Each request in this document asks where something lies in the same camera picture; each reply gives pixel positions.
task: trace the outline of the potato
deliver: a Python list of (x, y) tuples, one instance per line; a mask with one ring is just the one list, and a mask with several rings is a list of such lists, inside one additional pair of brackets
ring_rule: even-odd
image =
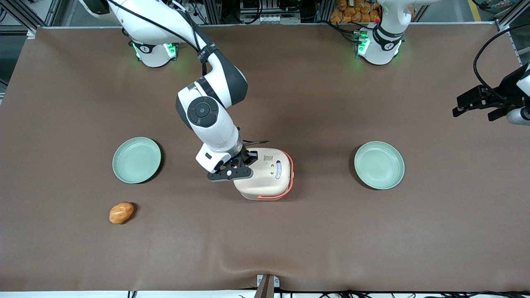
[(361, 14), (361, 22), (365, 23), (365, 22), (369, 22), (369, 21), (370, 21), (370, 15), (368, 15), (367, 13), (362, 13)]
[(344, 16), (354, 16), (357, 12), (354, 7), (348, 7), (344, 10)]
[(352, 22), (360, 22), (361, 21), (361, 13), (357, 12), (355, 15), (351, 17)]
[(129, 202), (121, 202), (110, 209), (109, 220), (113, 224), (126, 222), (134, 213), (134, 206)]
[(342, 21), (342, 11), (333, 11), (331, 13), (330, 22), (340, 23)]
[(337, 8), (340, 11), (344, 11), (348, 7), (348, 2), (346, 0), (337, 0)]

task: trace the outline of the black cable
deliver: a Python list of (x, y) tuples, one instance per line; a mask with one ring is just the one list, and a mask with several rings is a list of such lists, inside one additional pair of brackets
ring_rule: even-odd
[(342, 37), (344, 37), (344, 39), (348, 40), (349, 42), (352, 42), (352, 43), (356, 43), (353, 39), (347, 37), (344, 32), (342, 32), (342, 30), (339, 30), (340, 32), (340, 35), (342, 35)]
[(286, 12), (295, 12), (295, 11), (299, 11), (300, 10), (300, 3), (298, 3), (297, 6), (283, 6), (281, 4), (281, 0), (276, 0), (276, 5), (281, 9), (281, 10), (284, 10)]
[(524, 26), (528, 26), (530, 25), (530, 23), (525, 23), (525, 24), (521, 24), (521, 25), (517, 25), (515, 27), (512, 27), (512, 28), (508, 28), (508, 29), (505, 29), (505, 30), (502, 30), (500, 31), (499, 33), (495, 34), (495, 36), (493, 36), (492, 38), (490, 38), (490, 40), (488, 40), (483, 46), (482, 48), (479, 50), (479, 52), (477, 53), (477, 55), (475, 56), (475, 60), (473, 61), (473, 71), (475, 73), (475, 76), (476, 78), (480, 81), (480, 83), (486, 88), (488, 89), (492, 94), (494, 94), (495, 96), (497, 96), (498, 98), (500, 98), (502, 101), (506, 101), (506, 98), (503, 97), (502, 95), (500, 95), (499, 93), (497, 93), (492, 87), (490, 87), (490, 85), (488, 85), (486, 83), (486, 81), (484, 81), (484, 79), (482, 78), (482, 76), (480, 76), (479, 74), (479, 71), (477, 70), (476, 68), (476, 63), (477, 61), (479, 60), (479, 57), (480, 55), (482, 54), (482, 52), (484, 52), (484, 50), (486, 49), (486, 47), (492, 43), (494, 40), (496, 40), (499, 36), (503, 35), (504, 33), (506, 32), (510, 32), (512, 30), (515, 30), (517, 28), (521, 28), (521, 27), (524, 27)]
[(193, 6), (193, 9), (197, 12), (197, 15), (199, 16), (199, 19), (204, 23), (204, 25), (208, 25), (208, 22), (206, 22), (206, 18), (202, 15), (202, 13), (199, 10), (199, 7), (197, 5), (197, 0), (191, 0), (191, 6)]
[(2, 23), (5, 19), (5, 17), (7, 16), (7, 11), (5, 11), (3, 8), (0, 7), (0, 17), (2, 18), (0, 20), (0, 23)]
[[(184, 37), (182, 37), (180, 34), (176, 33), (175, 31), (173, 31), (173, 30), (171, 30), (171, 29), (169, 29), (169, 28), (167, 28), (167, 27), (165, 27), (165, 26), (162, 26), (162, 25), (158, 24), (157, 22), (152, 21), (152, 20), (150, 20), (150, 19), (144, 17), (143, 15), (139, 15), (139, 14), (137, 14), (136, 12), (134, 12), (134, 11), (132, 11), (132, 10), (126, 8), (126, 7), (123, 7), (122, 5), (116, 3), (116, 1), (114, 1), (114, 0), (107, 0), (107, 1), (110, 2), (110, 3), (113, 4), (113, 5), (115, 5), (115, 6), (119, 7), (119, 8), (121, 8), (121, 9), (123, 9), (124, 11), (126, 11), (126, 12), (128, 12), (128, 13), (134, 15), (135, 17), (139, 17), (140, 19), (142, 19), (142, 20), (144, 20), (144, 21), (146, 21), (146, 22), (148, 22), (148, 23), (150, 23), (150, 24), (153, 24), (153, 25), (157, 26), (157, 27), (160, 28), (160, 29), (165, 30), (165, 31), (167, 31), (167, 32), (169, 32), (169, 33), (175, 35), (176, 37), (178, 37), (178, 38), (180, 38), (180, 39), (182, 39), (182, 40), (186, 40)], [(199, 52), (199, 49), (198, 49), (195, 45), (192, 45), (192, 44), (190, 44), (190, 43), (188, 43), (188, 44), (189, 44), (189, 45), (190, 45), (190, 46), (191, 46), (196, 52)]]
[(261, 0), (256, 0), (257, 5), (258, 5), (258, 7), (256, 8), (256, 16), (254, 16), (254, 19), (252, 19), (252, 21), (250, 21), (248, 23), (245, 23), (244, 21), (241, 21), (241, 19), (239, 17), (237, 17), (237, 15), (236, 15), (238, 2), (239, 2), (239, 0), (234, 0), (234, 2), (233, 2), (236, 5), (232, 6), (232, 16), (234, 17), (236, 22), (238, 22), (239, 24), (252, 24), (255, 21), (257, 21), (260, 18), (261, 14), (263, 13), (263, 3), (261, 3)]
[[(134, 15), (135, 17), (139, 17), (140, 19), (150, 23), (150, 24), (153, 24), (155, 26), (157, 26), (158, 28), (160, 29), (163, 29), (173, 35), (175, 35), (176, 37), (182, 39), (182, 40), (186, 40), (184, 37), (182, 37), (180, 34), (176, 33), (175, 31), (165, 27), (165, 26), (162, 26), (160, 24), (158, 24), (157, 22), (155, 21), (152, 21), (146, 17), (144, 17), (143, 15), (140, 15), (140, 14), (137, 14), (136, 12), (126, 8), (126, 7), (123, 7), (122, 5), (116, 3), (116, 1), (114, 0), (107, 0), (108, 2), (112, 3), (113, 5), (123, 9), (124, 11)], [(191, 26), (191, 30), (193, 31), (193, 37), (195, 37), (195, 45), (192, 45), (191, 43), (187, 42), (196, 52), (199, 52), (200, 51), (200, 46), (199, 46), (199, 42), (197, 40), (197, 30), (196, 30), (196, 24), (195, 22), (193, 22), (193, 20), (191, 19), (190, 17), (190, 14), (187, 12), (187, 11), (184, 11), (184, 13), (186, 14), (186, 18), (188, 19), (188, 22), (190, 23), (190, 26)], [(206, 75), (206, 65), (203, 64), (202, 65), (202, 75)]]
[(491, 6), (488, 6), (486, 3), (479, 4), (476, 0), (471, 1), (482, 10), (487, 10), (491, 8)]
[[(342, 32), (345, 32), (345, 33), (353, 33), (353, 31), (351, 30), (346, 30), (346, 29), (343, 29), (343, 28), (340, 28), (339, 25), (335, 25), (333, 24), (332, 22), (330, 21), (326, 21), (326, 20), (320, 20), (320, 21), (317, 21), (317, 23), (326, 23), (328, 24), (329, 26), (331, 26), (332, 28), (334, 28), (335, 30), (339, 30), (339, 31), (342, 31)], [(363, 28), (366, 28), (368, 30), (373, 30), (374, 28), (370, 28), (370, 27), (367, 27), (367, 26), (364, 26), (362, 24), (359, 24), (359, 23), (356, 23), (356, 22), (349, 22), (348, 24), (355, 24), (359, 27), (363, 27)]]
[(249, 146), (253, 146), (253, 145), (258, 145), (258, 144), (266, 144), (268, 143), (269, 141), (256, 141), (256, 142), (249, 142), (249, 143), (245, 143), (243, 144), (245, 147), (249, 147)]
[[(195, 39), (195, 45), (197, 46), (198, 49), (200, 49), (199, 40), (197, 39), (197, 27), (196, 27), (197, 25), (191, 19), (191, 15), (188, 11), (184, 11), (184, 13), (186, 15), (186, 19), (188, 19), (188, 23), (190, 23), (191, 31), (193, 31), (193, 38)], [(202, 67), (202, 75), (205, 76), (206, 75), (206, 63), (202, 64), (201, 67)]]

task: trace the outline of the button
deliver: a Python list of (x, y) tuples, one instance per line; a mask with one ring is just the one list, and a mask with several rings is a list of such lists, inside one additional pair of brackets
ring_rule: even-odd
[(216, 120), (217, 120), (217, 115), (209, 114), (208, 116), (200, 120), (200, 124), (203, 127), (210, 127), (215, 123)]
[(204, 99), (204, 101), (206, 101), (206, 103), (210, 105), (210, 108), (211, 108), (212, 111), (214, 111), (214, 112), (217, 111), (217, 101), (216, 100), (207, 97), (207, 98)]
[(190, 119), (190, 121), (193, 124), (199, 125), (199, 118), (197, 118), (197, 116), (195, 116), (195, 114), (193, 113), (192, 109), (188, 109), (188, 118)]
[(199, 118), (205, 117), (210, 113), (210, 107), (204, 102), (196, 105), (193, 110), (195, 111), (195, 115)]
[(190, 103), (190, 108), (193, 108), (195, 107), (199, 102), (203, 102), (204, 101), (204, 97), (199, 97), (199, 98), (195, 98), (191, 103)]

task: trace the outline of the orange handle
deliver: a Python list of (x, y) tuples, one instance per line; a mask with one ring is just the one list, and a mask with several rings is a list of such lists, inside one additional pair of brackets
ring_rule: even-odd
[(258, 199), (264, 199), (264, 200), (278, 199), (278, 198), (281, 198), (284, 195), (288, 194), (291, 191), (291, 188), (293, 188), (293, 180), (294, 180), (294, 175), (295, 175), (295, 164), (293, 163), (293, 159), (291, 158), (291, 156), (289, 154), (287, 154), (287, 152), (285, 152), (285, 151), (282, 151), (282, 152), (285, 153), (285, 155), (289, 159), (289, 162), (291, 163), (291, 180), (289, 182), (289, 187), (287, 188), (286, 191), (282, 192), (281, 194), (279, 194), (277, 196), (273, 196), (273, 197), (258, 196)]

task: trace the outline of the orange object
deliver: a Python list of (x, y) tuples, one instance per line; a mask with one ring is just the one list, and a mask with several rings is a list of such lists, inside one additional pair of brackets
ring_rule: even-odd
[(134, 213), (134, 206), (129, 202), (121, 202), (110, 209), (109, 220), (113, 224), (126, 222)]
[(372, 8), (372, 6), (367, 3), (367, 2), (364, 2), (364, 6), (360, 9), (361, 13), (369, 13), (370, 12), (370, 9)]
[(370, 15), (367, 13), (361, 14), (361, 22), (369, 22), (370, 21)]
[(351, 17), (352, 22), (360, 22), (361, 20), (361, 13), (356, 12), (354, 16)]
[(378, 22), (379, 21), (379, 13), (377, 11), (371, 11), (370, 12), (370, 21), (371, 22)]
[(333, 11), (331, 13), (330, 22), (340, 23), (342, 21), (342, 11)]
[(357, 13), (354, 7), (348, 7), (344, 10), (344, 16), (352, 17)]
[(340, 11), (344, 11), (346, 8), (348, 8), (348, 2), (346, 0), (337, 0), (337, 8)]
[(258, 196), (258, 199), (276, 200), (276, 199), (279, 199), (279, 198), (285, 196), (286, 194), (288, 194), (291, 191), (291, 189), (293, 188), (293, 180), (294, 180), (294, 176), (295, 176), (295, 164), (293, 163), (293, 159), (291, 158), (291, 156), (289, 154), (287, 154), (287, 152), (285, 152), (285, 151), (282, 151), (282, 152), (285, 153), (285, 155), (289, 159), (289, 162), (291, 163), (291, 181), (289, 183), (289, 187), (287, 188), (286, 191), (282, 192), (281, 194), (279, 194), (277, 196), (273, 196), (273, 197)]

